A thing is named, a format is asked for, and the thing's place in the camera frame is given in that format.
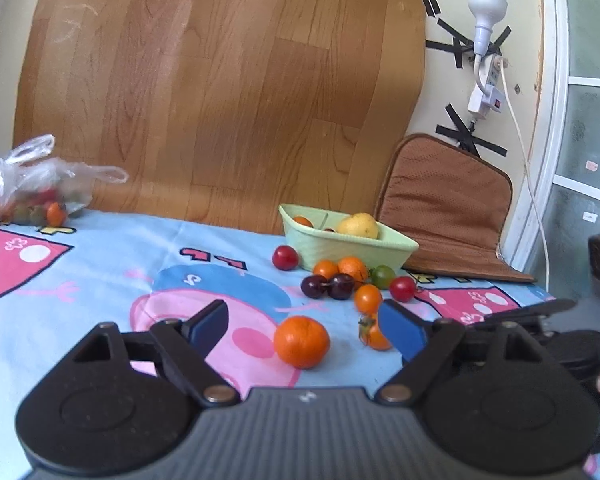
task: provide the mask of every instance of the folded brown mat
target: folded brown mat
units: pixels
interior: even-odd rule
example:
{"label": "folded brown mat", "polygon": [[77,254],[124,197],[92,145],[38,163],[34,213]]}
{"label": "folded brown mat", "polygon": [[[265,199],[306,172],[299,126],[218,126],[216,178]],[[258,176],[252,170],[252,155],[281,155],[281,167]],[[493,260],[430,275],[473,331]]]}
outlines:
{"label": "folded brown mat", "polygon": [[417,134],[396,149],[376,219],[419,243],[407,270],[530,283],[532,276],[496,255],[512,194],[509,177],[498,168]]}

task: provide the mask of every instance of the yellow fruit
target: yellow fruit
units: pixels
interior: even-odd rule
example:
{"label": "yellow fruit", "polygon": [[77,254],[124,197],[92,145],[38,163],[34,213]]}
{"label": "yellow fruit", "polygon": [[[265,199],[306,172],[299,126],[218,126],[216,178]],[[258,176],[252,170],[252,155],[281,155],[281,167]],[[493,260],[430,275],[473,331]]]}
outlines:
{"label": "yellow fruit", "polygon": [[369,213],[356,213],[342,220],[336,226],[336,232],[341,235],[376,239],[378,238],[378,224]]}

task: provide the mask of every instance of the wood panel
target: wood panel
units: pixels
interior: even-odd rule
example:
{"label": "wood panel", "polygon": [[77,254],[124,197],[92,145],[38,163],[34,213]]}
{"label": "wood panel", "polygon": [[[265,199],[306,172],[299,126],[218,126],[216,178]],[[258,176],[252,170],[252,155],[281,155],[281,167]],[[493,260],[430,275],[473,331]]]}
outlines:
{"label": "wood panel", "polygon": [[14,143],[125,168],[96,208],[279,232],[373,211],[423,77],[421,0],[40,0]]}

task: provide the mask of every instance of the clear plastic bag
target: clear plastic bag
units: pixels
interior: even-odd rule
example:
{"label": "clear plastic bag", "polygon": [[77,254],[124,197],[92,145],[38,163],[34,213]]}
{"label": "clear plastic bag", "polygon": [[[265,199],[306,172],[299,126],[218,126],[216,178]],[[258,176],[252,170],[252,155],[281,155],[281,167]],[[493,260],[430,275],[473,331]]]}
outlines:
{"label": "clear plastic bag", "polygon": [[89,166],[46,158],[55,145],[51,134],[35,137],[0,158],[0,223],[60,227],[67,216],[89,205],[93,183],[127,181],[115,166]]}

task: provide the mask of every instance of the white light bulb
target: white light bulb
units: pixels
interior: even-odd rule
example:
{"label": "white light bulb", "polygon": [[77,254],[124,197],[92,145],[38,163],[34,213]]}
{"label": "white light bulb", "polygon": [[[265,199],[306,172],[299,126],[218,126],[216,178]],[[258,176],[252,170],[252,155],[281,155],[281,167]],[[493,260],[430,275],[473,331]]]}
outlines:
{"label": "white light bulb", "polygon": [[469,0],[469,10],[475,16],[474,52],[484,56],[489,48],[493,25],[507,13],[507,0]]}

